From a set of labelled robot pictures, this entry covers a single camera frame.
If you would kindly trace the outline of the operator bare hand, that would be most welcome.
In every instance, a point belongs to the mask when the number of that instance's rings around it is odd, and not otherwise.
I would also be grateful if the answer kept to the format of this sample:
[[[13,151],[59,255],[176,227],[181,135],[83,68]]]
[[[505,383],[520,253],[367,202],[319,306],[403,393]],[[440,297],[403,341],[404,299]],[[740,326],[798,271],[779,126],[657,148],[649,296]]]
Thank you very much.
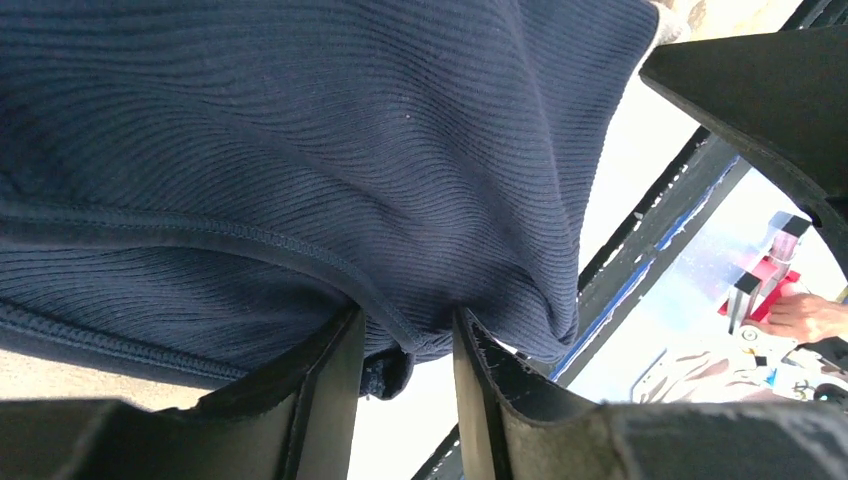
[[[761,331],[791,338],[801,344],[847,336],[847,305],[813,294],[794,294],[776,300]]]

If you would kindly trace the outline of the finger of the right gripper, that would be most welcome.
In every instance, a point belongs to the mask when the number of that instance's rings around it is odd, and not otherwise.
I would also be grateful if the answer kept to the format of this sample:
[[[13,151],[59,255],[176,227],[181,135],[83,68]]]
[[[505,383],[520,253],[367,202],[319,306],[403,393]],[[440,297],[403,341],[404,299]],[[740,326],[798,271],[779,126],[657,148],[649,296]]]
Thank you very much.
[[[663,45],[639,75],[809,214],[847,267],[846,27]]]

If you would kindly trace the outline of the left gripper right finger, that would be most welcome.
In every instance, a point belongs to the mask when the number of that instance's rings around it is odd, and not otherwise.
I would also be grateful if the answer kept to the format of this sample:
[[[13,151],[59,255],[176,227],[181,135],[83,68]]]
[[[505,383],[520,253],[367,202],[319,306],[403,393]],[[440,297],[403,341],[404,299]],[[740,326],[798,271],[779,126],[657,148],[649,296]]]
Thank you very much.
[[[469,479],[843,479],[847,418],[803,403],[595,404],[453,315]]]

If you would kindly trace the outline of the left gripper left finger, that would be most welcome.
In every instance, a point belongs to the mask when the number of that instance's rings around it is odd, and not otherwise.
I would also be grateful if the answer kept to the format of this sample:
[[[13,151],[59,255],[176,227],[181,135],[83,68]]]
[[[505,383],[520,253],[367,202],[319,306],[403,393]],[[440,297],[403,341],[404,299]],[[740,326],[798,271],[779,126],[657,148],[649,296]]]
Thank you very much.
[[[337,314],[284,355],[187,410],[115,399],[1,406],[5,479],[343,479],[365,318]]]

